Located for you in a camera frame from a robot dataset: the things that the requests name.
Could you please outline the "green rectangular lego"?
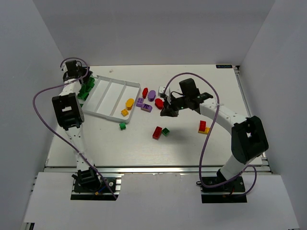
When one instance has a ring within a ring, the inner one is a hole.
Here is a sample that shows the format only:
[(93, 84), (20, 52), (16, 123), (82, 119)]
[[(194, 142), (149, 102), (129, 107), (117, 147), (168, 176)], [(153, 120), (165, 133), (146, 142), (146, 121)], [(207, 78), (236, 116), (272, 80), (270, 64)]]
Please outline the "green rectangular lego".
[(77, 95), (78, 99), (81, 99), (83, 101), (85, 101), (87, 99), (87, 97), (89, 96), (89, 93), (88, 92), (84, 92), (84, 93), (79, 93)]

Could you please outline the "red yellow lego stack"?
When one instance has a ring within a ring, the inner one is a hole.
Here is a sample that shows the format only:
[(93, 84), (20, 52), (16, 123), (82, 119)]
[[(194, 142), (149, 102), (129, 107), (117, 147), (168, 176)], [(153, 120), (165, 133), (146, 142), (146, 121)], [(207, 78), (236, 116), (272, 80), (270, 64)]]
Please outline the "red yellow lego stack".
[(207, 122), (206, 121), (200, 121), (200, 125), (199, 125), (199, 130), (198, 130), (198, 133), (201, 133), (201, 134), (209, 134), (209, 131), (210, 131), (210, 127), (207, 127)]

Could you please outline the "yellow oval lego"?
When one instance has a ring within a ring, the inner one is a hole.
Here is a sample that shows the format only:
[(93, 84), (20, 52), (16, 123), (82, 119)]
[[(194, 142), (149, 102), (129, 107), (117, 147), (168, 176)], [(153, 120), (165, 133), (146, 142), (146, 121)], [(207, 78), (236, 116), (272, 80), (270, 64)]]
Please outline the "yellow oval lego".
[(126, 109), (127, 110), (131, 110), (133, 105), (134, 105), (134, 99), (132, 98), (129, 98), (127, 101), (126, 101)]

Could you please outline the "small green number lego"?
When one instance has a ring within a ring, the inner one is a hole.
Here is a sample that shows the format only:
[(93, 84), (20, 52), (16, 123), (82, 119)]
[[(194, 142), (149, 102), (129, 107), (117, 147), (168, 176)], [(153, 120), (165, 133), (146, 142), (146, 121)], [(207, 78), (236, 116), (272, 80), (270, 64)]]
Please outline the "small green number lego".
[(120, 128), (120, 130), (126, 129), (126, 124), (125, 123), (120, 123), (119, 124), (119, 128)]

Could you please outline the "green square lego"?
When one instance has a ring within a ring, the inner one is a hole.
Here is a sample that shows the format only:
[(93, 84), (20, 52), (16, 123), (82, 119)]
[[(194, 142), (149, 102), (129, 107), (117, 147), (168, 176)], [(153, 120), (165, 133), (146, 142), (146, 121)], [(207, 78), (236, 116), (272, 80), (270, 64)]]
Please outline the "green square lego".
[(88, 87), (93, 88), (94, 87), (94, 82), (90, 82), (87, 85), (88, 85)]

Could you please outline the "green lego pair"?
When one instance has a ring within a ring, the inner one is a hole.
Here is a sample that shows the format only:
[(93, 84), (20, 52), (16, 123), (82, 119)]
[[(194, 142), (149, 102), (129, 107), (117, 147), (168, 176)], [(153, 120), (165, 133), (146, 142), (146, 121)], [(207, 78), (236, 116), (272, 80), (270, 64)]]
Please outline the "green lego pair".
[(79, 94), (84, 94), (86, 92), (86, 85), (82, 85), (80, 91), (79, 91)]

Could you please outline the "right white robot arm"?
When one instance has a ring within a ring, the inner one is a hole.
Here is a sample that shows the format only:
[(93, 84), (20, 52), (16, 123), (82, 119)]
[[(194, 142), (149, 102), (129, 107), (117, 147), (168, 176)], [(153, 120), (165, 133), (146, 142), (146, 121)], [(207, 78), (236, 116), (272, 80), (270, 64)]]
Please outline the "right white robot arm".
[(200, 93), (192, 78), (181, 81), (179, 85), (181, 92), (178, 98), (168, 89), (161, 93), (164, 107), (160, 115), (177, 117), (180, 110), (188, 108), (210, 118), (212, 125), (218, 124), (224, 128), (231, 135), (232, 155), (218, 170), (215, 185), (201, 184), (206, 188), (214, 188), (235, 180), (250, 162), (269, 148), (261, 119), (240, 115), (228, 109), (220, 103), (217, 95)]

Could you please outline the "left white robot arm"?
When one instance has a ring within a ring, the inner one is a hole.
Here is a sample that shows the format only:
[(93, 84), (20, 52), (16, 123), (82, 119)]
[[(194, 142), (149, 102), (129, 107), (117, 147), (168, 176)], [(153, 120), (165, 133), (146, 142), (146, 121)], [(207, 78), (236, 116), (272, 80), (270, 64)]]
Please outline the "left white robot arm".
[(66, 60), (61, 64), (63, 82), (62, 92), (52, 98), (52, 104), (58, 125), (65, 130), (69, 143), (74, 146), (77, 173), (72, 177), (85, 191), (96, 192), (102, 182), (95, 172), (94, 163), (87, 156), (87, 147), (83, 136), (84, 114), (77, 95), (90, 80), (92, 72), (82, 66), (80, 60)]

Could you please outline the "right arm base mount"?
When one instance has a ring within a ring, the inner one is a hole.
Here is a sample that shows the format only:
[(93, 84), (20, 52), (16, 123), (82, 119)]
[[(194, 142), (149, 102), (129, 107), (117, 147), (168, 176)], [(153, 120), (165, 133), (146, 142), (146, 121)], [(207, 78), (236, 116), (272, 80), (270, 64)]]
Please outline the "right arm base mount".
[(203, 204), (247, 203), (245, 185), (241, 176), (215, 188), (206, 188), (200, 181), (197, 181), (196, 185), (201, 188)]

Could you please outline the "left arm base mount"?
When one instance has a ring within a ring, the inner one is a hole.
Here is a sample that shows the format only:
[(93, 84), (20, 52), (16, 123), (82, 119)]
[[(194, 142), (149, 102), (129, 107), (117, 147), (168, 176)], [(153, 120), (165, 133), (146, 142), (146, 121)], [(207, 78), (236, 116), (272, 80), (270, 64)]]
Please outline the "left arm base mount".
[(72, 175), (71, 200), (116, 201), (119, 195), (119, 178), (106, 177), (104, 180), (92, 168), (79, 170)]

